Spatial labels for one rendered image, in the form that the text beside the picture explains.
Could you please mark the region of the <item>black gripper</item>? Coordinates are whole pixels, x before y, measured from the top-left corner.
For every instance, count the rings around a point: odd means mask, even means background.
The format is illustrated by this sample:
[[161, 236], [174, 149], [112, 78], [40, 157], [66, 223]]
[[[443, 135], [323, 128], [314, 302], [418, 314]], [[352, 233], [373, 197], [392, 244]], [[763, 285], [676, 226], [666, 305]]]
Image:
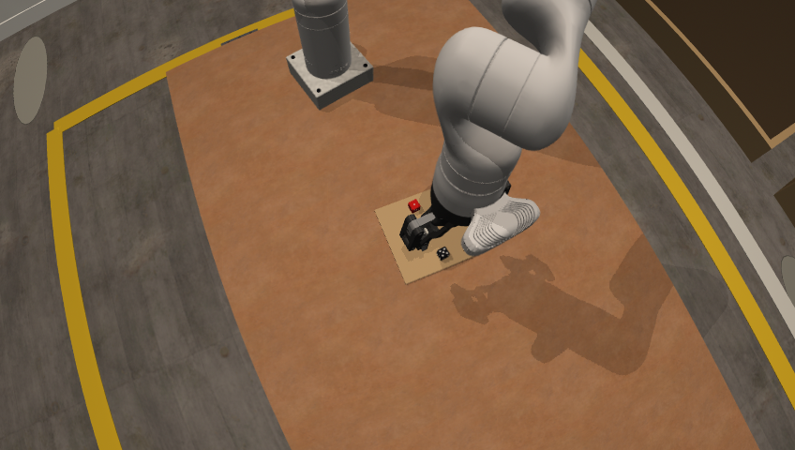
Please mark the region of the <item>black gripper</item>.
[[[425, 251], [428, 249], [430, 240], [442, 237], [457, 225], [469, 226], [471, 223], [471, 217], [455, 215], [440, 204], [433, 190], [433, 180], [430, 199], [431, 206], [420, 218], [416, 218], [414, 214], [411, 214], [404, 220], [399, 235], [409, 251], [415, 249]], [[443, 227], [438, 229], [437, 226]], [[427, 236], [424, 231], [425, 228], [428, 231]]]

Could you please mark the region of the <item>black die with white pips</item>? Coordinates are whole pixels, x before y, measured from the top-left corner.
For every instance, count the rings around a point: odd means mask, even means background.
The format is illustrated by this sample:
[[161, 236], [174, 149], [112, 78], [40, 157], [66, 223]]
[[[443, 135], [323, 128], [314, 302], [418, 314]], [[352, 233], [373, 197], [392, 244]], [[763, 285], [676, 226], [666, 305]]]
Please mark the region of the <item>black die with white pips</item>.
[[446, 259], [450, 255], [450, 253], [449, 253], [449, 251], [447, 250], [446, 247], [442, 247], [442, 248], [438, 249], [436, 254], [438, 255], [438, 257], [439, 257], [439, 259], [441, 261]]

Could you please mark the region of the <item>tan square mat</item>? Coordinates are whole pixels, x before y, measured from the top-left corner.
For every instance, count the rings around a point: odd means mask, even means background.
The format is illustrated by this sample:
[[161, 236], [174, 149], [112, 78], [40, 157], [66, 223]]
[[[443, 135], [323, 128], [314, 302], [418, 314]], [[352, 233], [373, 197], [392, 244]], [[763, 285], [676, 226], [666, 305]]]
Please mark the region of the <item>tan square mat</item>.
[[[421, 206], [414, 215], [420, 218], [431, 206], [430, 189], [374, 210], [405, 284], [474, 257], [467, 255], [460, 244], [469, 226], [456, 226], [442, 237], [432, 239], [425, 251], [409, 251], [399, 234], [405, 218], [412, 214], [408, 203], [415, 199]], [[443, 247], [450, 256], [441, 261], [436, 253]]]

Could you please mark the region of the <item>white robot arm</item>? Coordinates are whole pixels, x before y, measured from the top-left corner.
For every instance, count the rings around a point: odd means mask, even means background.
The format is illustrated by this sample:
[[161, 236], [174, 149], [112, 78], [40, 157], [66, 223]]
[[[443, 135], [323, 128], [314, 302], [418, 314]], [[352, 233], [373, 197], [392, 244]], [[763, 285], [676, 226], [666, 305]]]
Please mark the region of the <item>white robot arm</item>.
[[[497, 247], [539, 218], [535, 202], [503, 191], [522, 148], [550, 146], [569, 124], [581, 41], [596, 2], [502, 0], [504, 18], [538, 52], [483, 27], [458, 31], [443, 45], [433, 73], [444, 137], [433, 190], [445, 209], [472, 218], [461, 239], [468, 255]], [[345, 73], [352, 62], [347, 0], [292, 5], [307, 71], [320, 79]]]

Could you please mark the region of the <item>red die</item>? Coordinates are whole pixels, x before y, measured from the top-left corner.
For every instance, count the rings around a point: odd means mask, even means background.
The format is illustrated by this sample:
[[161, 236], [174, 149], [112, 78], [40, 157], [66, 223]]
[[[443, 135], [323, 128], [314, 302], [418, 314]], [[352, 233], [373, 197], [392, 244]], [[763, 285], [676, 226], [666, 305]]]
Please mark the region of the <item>red die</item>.
[[408, 207], [411, 210], [412, 214], [420, 210], [420, 204], [416, 199], [409, 202]]

